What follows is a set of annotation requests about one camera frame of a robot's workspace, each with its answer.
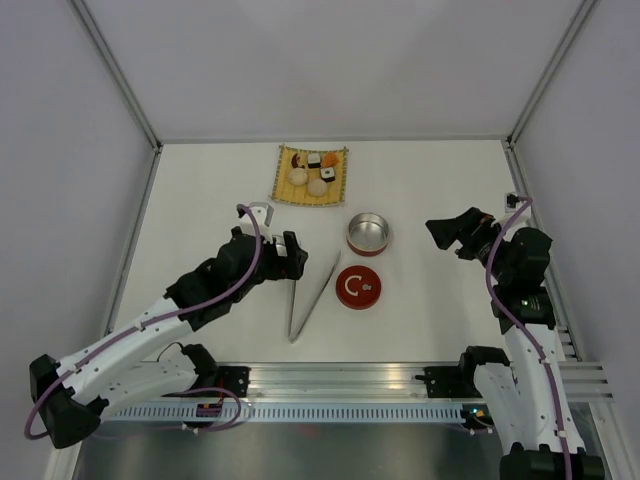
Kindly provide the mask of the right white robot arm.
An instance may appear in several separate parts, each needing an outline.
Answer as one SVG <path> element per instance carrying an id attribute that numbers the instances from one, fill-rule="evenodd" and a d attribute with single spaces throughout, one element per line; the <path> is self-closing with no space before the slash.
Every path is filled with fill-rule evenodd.
<path id="1" fill-rule="evenodd" d="M 436 246 L 460 246 L 477 260 L 507 347 L 470 346 L 456 371 L 459 388 L 480 394 L 501 441 L 502 479 L 602 479 L 603 460 L 586 451 L 562 383 L 556 319 L 543 286 L 551 238 L 533 227 L 505 235 L 518 217 L 499 222 L 472 207 L 450 219 L 427 221 Z"/>

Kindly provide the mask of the metal tongs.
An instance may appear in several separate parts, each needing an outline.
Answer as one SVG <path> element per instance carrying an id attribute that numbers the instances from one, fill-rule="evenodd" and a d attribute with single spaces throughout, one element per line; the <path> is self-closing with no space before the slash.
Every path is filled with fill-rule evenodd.
<path id="1" fill-rule="evenodd" d="M 295 317 L 297 281 L 296 280 L 292 281 L 289 308 L 288 308 L 288 322 L 287 322 L 287 341 L 290 344 L 296 343 L 299 337 L 301 336 L 302 332 L 304 331 L 306 324 L 311 318 L 311 315 L 313 314 L 316 308 L 316 305 L 318 304 L 324 291 L 326 290 L 329 284 L 329 281 L 331 280 L 334 273 L 336 272 L 337 267 L 339 266 L 341 257 L 342 257 L 342 251 L 338 250 L 334 257 L 331 268 L 329 269 L 328 273 L 324 276 L 324 278 L 320 282 L 317 291 L 315 292 L 314 296 L 312 297 L 308 305 L 308 308 L 306 309 L 306 311 L 300 317 L 299 320 L 297 320 Z"/>

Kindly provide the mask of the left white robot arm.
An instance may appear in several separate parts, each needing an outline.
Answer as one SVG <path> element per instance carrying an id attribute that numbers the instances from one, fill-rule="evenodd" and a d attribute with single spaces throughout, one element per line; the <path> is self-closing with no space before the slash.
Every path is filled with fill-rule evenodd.
<path id="1" fill-rule="evenodd" d="M 235 227 L 215 257 L 182 275 L 129 325 L 72 355 L 44 354 L 29 366 L 43 436 L 57 449 L 80 443 L 109 416 L 159 396 L 220 395 L 219 367 L 201 344 L 181 346 L 176 359 L 148 356 L 228 314 L 256 285 L 298 280 L 308 259 L 294 232 L 273 240 Z"/>

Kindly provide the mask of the white bun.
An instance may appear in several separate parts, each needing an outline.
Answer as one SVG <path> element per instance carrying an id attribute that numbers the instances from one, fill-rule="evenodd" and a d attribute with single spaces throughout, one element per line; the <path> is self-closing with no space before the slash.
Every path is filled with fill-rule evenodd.
<path id="1" fill-rule="evenodd" d="M 320 179 L 310 180 L 307 184 L 307 192 L 312 197 L 322 197 L 328 191 L 328 184 Z"/>
<path id="2" fill-rule="evenodd" d="M 294 168 L 288 175 L 288 181 L 294 187 L 306 185 L 308 182 L 308 173 L 304 168 Z"/>

